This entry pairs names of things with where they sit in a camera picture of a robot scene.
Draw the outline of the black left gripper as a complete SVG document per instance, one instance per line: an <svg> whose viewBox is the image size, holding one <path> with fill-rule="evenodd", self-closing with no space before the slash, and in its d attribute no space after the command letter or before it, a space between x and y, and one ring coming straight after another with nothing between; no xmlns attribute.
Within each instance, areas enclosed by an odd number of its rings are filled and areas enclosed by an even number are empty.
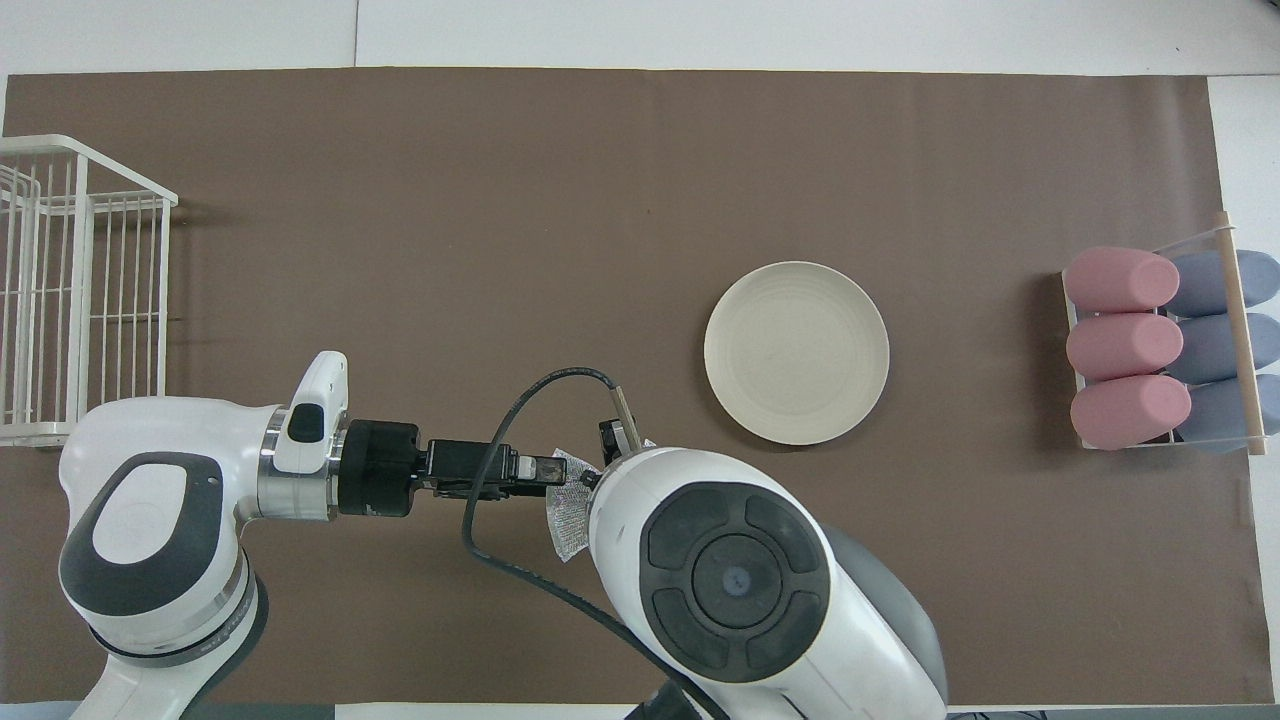
<svg viewBox="0 0 1280 720"><path fill-rule="evenodd" d="M352 420L343 438L337 475L337 511L343 515L406 518L422 487L420 429L401 421ZM435 492L470 492L488 445L457 439L428 443L428 484ZM547 492L566 484L567 461L532 456L499 445L486 466L481 492Z"/></svg>

